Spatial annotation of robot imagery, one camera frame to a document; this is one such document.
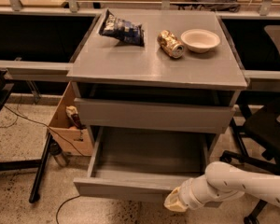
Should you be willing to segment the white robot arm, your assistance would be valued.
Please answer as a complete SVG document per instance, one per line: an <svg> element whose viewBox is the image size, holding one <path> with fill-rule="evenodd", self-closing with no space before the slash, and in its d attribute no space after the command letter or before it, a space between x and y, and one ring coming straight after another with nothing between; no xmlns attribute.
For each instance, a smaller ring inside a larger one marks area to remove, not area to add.
<svg viewBox="0 0 280 224"><path fill-rule="evenodd" d="M221 161L210 163L204 174L184 181L165 199L174 212L196 210L207 203L235 200L245 194L280 207L280 175L247 172Z"/></svg>

